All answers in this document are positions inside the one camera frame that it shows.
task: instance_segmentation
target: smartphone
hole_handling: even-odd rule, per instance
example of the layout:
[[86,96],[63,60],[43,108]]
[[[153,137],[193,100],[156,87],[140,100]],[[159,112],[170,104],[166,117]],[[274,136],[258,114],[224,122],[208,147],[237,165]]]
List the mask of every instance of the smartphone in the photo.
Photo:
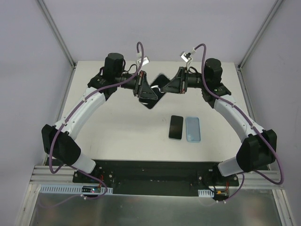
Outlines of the smartphone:
[[183,120],[181,116],[172,115],[170,120],[169,135],[170,139],[181,140],[183,131]]
[[186,138],[188,142],[201,142],[201,130],[198,117],[186,118]]
[[158,101],[166,94],[161,93],[161,88],[166,86],[170,82],[170,79],[166,77],[164,74],[159,74],[155,80],[151,83],[150,87],[157,95],[157,100],[143,99],[139,98],[139,102],[146,106],[148,109],[152,109]]

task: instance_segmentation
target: white table surface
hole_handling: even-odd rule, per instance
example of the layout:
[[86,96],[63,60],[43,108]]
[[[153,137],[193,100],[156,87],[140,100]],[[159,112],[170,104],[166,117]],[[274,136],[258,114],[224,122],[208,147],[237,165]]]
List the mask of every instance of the white table surface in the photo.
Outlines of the white table surface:
[[[126,69],[133,62],[127,62]],[[81,98],[87,83],[103,61],[79,61],[63,115]],[[170,79],[182,62],[150,62],[143,67],[149,84],[159,74]],[[192,66],[200,69],[200,63]],[[223,84],[246,111],[241,86],[233,63],[222,63]],[[168,138],[171,115],[184,117],[182,140]],[[186,140],[185,118],[200,119],[201,142]],[[149,110],[129,89],[118,88],[81,129],[76,143],[92,159],[144,161],[223,161],[236,155],[241,143],[232,127],[208,103],[200,89],[188,88],[184,95],[167,93]]]

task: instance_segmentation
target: cable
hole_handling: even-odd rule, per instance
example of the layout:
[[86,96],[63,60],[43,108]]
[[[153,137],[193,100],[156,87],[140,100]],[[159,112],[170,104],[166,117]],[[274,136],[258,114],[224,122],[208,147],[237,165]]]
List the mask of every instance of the cable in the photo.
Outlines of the cable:
[[189,67],[189,69],[188,69],[188,71],[190,72],[190,73],[193,73],[190,69],[192,69],[192,70],[194,70],[194,73],[198,73],[198,71],[197,71],[197,69],[195,69],[194,67]]
[[103,69],[104,69],[104,67],[101,67],[101,68],[99,69],[99,73],[98,73],[97,75],[101,75],[102,72],[103,72]]
[[132,65],[130,66],[130,68],[129,68],[127,71],[124,70],[124,72],[129,72],[129,71],[132,69],[133,66],[136,66],[136,70],[137,70],[138,66],[137,66],[136,64],[132,64]]
[[[116,84],[112,84],[112,85],[109,85],[109,86],[101,87],[101,88],[99,88],[99,89],[93,91],[92,93],[90,93],[89,95],[86,96],[86,100],[89,99],[92,95],[94,95],[95,93],[97,93],[97,92],[99,92],[99,91],[102,91],[102,90],[104,90],[104,89],[109,89],[109,88],[112,88],[112,87],[118,87],[118,86],[120,86],[120,85],[123,85],[123,84],[125,84],[125,83],[131,81],[135,76],[137,76],[138,72],[140,71],[140,69],[141,69],[141,67],[142,67],[143,58],[144,58],[144,48],[143,48],[143,44],[142,44],[141,42],[137,42],[137,46],[136,46],[136,47],[137,47],[137,52],[139,52],[139,46],[140,46],[140,48],[141,48],[142,59],[141,59],[141,63],[140,63],[140,65],[139,65],[139,67],[137,68],[136,72],[135,72],[130,78],[128,78],[127,80],[124,80],[124,81],[122,81],[122,82],[119,82],[119,83],[116,83]],[[103,70],[103,67],[100,68],[100,70],[99,70],[99,73],[100,73],[100,74],[101,74],[102,70]],[[57,132],[56,132],[56,134],[55,134],[55,136],[54,136],[54,138],[53,138],[53,140],[52,140],[51,147],[50,147],[50,151],[49,151],[49,169],[50,169],[50,172],[53,173],[53,174],[57,173],[57,172],[60,170],[60,168],[62,167],[62,166],[59,166],[56,170],[53,170],[53,167],[52,167],[52,155],[53,155],[53,149],[54,149],[54,145],[55,145],[55,142],[56,142],[56,140],[57,140],[57,137],[58,137],[58,135],[60,134],[60,132],[62,131],[62,129],[64,128],[64,126],[66,125],[66,123],[69,121],[69,119],[73,116],[73,114],[79,109],[79,107],[80,107],[83,103],[85,103],[84,100],[82,100],[77,106],[75,106],[75,108],[71,111],[71,113],[70,113],[70,114],[68,115],[68,117],[66,118],[64,124],[62,124],[62,125],[60,126],[60,128],[57,130]],[[106,185],[102,180],[100,180],[100,179],[98,179],[98,178],[95,178],[95,177],[93,177],[93,176],[87,174],[86,172],[83,172],[83,171],[81,171],[81,170],[79,170],[79,169],[77,169],[77,168],[75,168],[75,167],[73,167],[73,166],[70,166],[70,167],[73,168],[73,169],[75,169],[75,170],[77,170],[78,172],[80,172],[80,173],[86,175],[87,177],[90,177],[90,178],[92,178],[92,179],[94,179],[94,180],[99,181],[100,184],[102,184],[102,185],[105,187],[105,192],[104,192],[103,194],[98,195],[98,196],[96,196],[96,197],[87,197],[87,196],[85,196],[84,199],[88,199],[88,200],[99,199],[100,197],[104,196],[104,195],[108,192],[107,185]],[[65,203],[65,202],[67,202],[68,200],[70,200],[70,199],[72,199],[72,198],[74,198],[74,197],[77,197],[77,196],[82,196],[82,195],[79,195],[79,194],[78,194],[78,195],[73,195],[73,196],[67,198],[66,200],[64,200],[64,201],[62,201],[62,202],[59,202],[59,203],[57,203],[57,204],[55,204],[55,205],[53,205],[53,206],[44,206],[44,205],[42,205],[40,202],[39,202],[39,205],[40,205],[41,207],[43,207],[43,208],[53,208],[53,207],[56,207],[56,206],[58,206],[58,205],[61,205],[61,204]]]
[[[103,175],[101,175],[100,179],[103,181]],[[102,183],[99,183],[98,188],[102,187]]]
[[[143,58],[144,58],[144,48],[143,48],[143,44],[141,42],[137,42],[137,51],[139,52],[139,46],[141,47],[141,54],[142,54],[142,58],[141,58],[141,63],[139,65],[139,67],[137,68],[136,72],[131,76],[129,77],[127,80],[124,80],[122,82],[119,82],[119,83],[116,83],[116,84],[112,84],[112,85],[109,85],[109,86],[105,86],[105,87],[101,87],[95,91],[93,91],[92,93],[90,93],[89,95],[86,96],[86,100],[88,100],[92,95],[94,95],[95,93],[98,93],[99,91],[102,91],[104,89],[108,89],[108,88],[112,88],[112,87],[118,87],[118,86],[121,86],[129,81],[131,81],[134,77],[137,76],[138,72],[140,71],[141,67],[142,67],[142,63],[143,63]],[[79,109],[79,107],[85,103],[84,100],[80,101],[79,104],[77,106],[75,106],[75,108],[71,111],[71,113],[68,115],[68,117],[65,119],[65,124],[69,121],[69,119],[73,116],[73,114]],[[50,172],[55,174],[58,172],[58,170],[61,168],[61,166],[59,168],[56,169],[56,171],[53,170],[52,168],[52,154],[53,154],[53,149],[54,149],[54,146],[55,146],[55,142],[57,140],[57,137],[58,135],[60,134],[60,132],[62,131],[62,129],[64,128],[65,124],[62,124],[60,126],[60,128],[57,130],[53,140],[52,140],[52,143],[51,143],[51,146],[50,146],[50,151],[49,151],[49,169],[50,169]]]
[[252,122],[249,120],[249,118],[246,116],[246,114],[236,105],[234,105],[232,102],[230,102],[229,100],[226,100],[218,95],[216,95],[215,93],[213,93],[207,86],[206,81],[205,81],[205,56],[206,56],[206,45],[204,43],[199,44],[198,46],[196,46],[194,49],[197,50],[199,47],[203,46],[204,47],[204,52],[203,52],[203,57],[202,57],[202,80],[203,80],[203,84],[204,87],[206,89],[206,91],[212,95],[213,97],[220,99],[226,103],[228,103],[229,105],[231,105],[232,107],[234,107],[236,110],[238,110],[238,112],[244,117],[244,119],[249,123],[249,125],[251,126],[252,129],[254,129],[254,131],[258,134],[258,136],[260,137],[260,139],[265,143],[265,145],[269,148],[269,150],[273,153],[273,155],[275,156],[275,159],[278,163],[279,166],[279,171],[280,171],[280,181],[273,181],[272,179],[268,178],[267,176],[265,176],[264,174],[262,174],[261,172],[254,170],[254,172],[258,173],[259,175],[261,175],[262,177],[264,177],[265,179],[267,179],[269,182],[275,184],[275,185],[281,185],[284,182],[284,173],[283,173],[283,166],[282,163],[279,159],[278,154],[275,152],[275,150],[273,149],[273,147],[269,144],[269,142],[262,136],[262,134],[258,131],[258,129],[252,124]]
[[241,188],[242,188],[243,185],[244,185],[244,182],[245,182],[245,175],[244,175],[243,173],[238,173],[238,174],[241,174],[241,175],[243,176],[243,179],[242,179],[242,181],[241,181],[241,183],[240,183],[240,186],[239,186],[239,188],[236,190],[236,192],[235,192],[233,195],[231,195],[228,199],[225,199],[225,201],[228,201],[229,199],[232,199],[235,195],[237,195],[237,193],[241,190]]
[[124,69],[125,69],[125,67],[126,67],[126,60],[125,60],[125,59],[123,59],[122,70],[124,70]]
[[229,190],[229,181],[227,181],[227,183],[226,183],[226,189],[223,192],[226,192],[228,190]]

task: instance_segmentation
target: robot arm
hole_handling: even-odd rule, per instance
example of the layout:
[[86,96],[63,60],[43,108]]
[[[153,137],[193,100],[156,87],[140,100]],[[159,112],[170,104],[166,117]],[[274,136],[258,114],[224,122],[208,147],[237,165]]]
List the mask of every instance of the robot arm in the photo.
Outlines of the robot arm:
[[[42,129],[42,137],[46,153],[49,154],[52,140],[58,131],[57,128],[64,124],[65,126],[57,137],[53,149],[53,156],[64,164],[73,166],[91,175],[97,174],[98,167],[96,167],[95,161],[85,156],[74,140],[88,118],[117,88],[105,89],[93,95],[91,95],[91,93],[101,87],[116,84],[131,77],[129,73],[123,73],[123,64],[124,58],[121,54],[109,54],[105,60],[103,75],[101,75],[100,71],[100,73],[93,77],[88,83],[88,88],[79,100],[79,102],[84,101],[84,103],[76,110],[68,122],[65,123],[65,119],[70,113],[55,123],[54,126],[44,126]],[[219,60],[213,58],[206,60],[205,75],[206,84],[212,92],[235,104],[231,92],[221,83],[222,68]],[[178,73],[171,81],[165,81],[164,84],[159,83],[156,84],[156,86],[160,87],[160,93],[158,93],[156,88],[151,87],[147,83],[146,72],[140,71],[137,77],[123,84],[121,87],[132,89],[134,96],[138,97],[141,103],[151,100],[152,107],[159,101],[158,94],[165,94],[166,92],[184,94],[187,88],[201,88],[204,100],[219,112],[236,131],[242,142],[241,148],[235,157],[218,164],[215,169],[218,175],[226,177],[242,171],[250,172],[275,161],[274,155],[269,151],[268,147],[262,142],[255,131],[253,131],[245,118],[243,118],[233,106],[214,98],[206,91],[201,74],[197,71],[190,73],[187,67],[180,67]],[[264,128],[255,122],[253,122],[253,125],[256,126],[275,150],[277,141],[275,132],[272,130],[265,131]]]
[[[233,106],[236,105],[236,101],[232,97],[231,92],[221,83],[221,62],[213,58],[207,59],[204,72],[206,84],[209,89],[217,96],[233,103]],[[257,170],[262,166],[273,163],[275,156],[241,113],[232,105],[209,94],[203,82],[201,74],[196,70],[195,73],[191,73],[187,70],[187,67],[180,67],[176,76],[163,87],[161,91],[183,94],[186,93],[187,88],[201,88],[204,100],[219,112],[235,130],[242,145],[235,157],[218,164],[214,169],[216,173],[219,176],[227,177],[240,172]],[[248,117],[248,119],[273,149],[276,150],[277,136],[275,132],[273,130],[266,131],[250,117]]]
[[[99,88],[122,82],[132,75],[123,73],[124,58],[121,54],[110,53],[105,60],[105,65],[100,72],[88,83],[88,87],[77,104],[53,126],[45,125],[42,129],[44,150],[50,153],[50,148],[58,128],[64,125],[60,131],[54,148],[53,156],[68,166],[73,166],[88,174],[97,174],[98,167],[94,160],[88,158],[81,152],[75,139],[83,125],[91,117],[94,111],[105,103],[106,100],[117,90],[117,87],[96,92]],[[134,96],[140,100],[157,100],[158,96],[147,83],[146,72],[140,71],[139,76],[125,83],[121,87],[132,89]]]

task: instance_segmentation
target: white cable connector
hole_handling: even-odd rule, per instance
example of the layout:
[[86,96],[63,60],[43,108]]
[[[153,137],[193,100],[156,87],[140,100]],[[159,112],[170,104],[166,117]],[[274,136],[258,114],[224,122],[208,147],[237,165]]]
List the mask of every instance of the white cable connector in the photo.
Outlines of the white cable connector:
[[189,69],[189,65],[193,61],[192,55],[196,53],[196,50],[193,48],[190,53],[182,52],[180,57],[186,62],[186,68]]
[[[136,65],[137,65],[137,67],[139,67],[139,65],[141,64],[141,60],[142,60],[142,53],[141,53],[141,52],[137,53],[137,58],[138,58],[138,59],[137,59],[137,61],[136,61]],[[150,59],[149,59],[147,56],[145,56],[145,57],[143,58],[142,66],[148,64],[149,62],[150,62]]]
[[191,55],[195,54],[197,51],[193,48],[192,51],[190,52]]

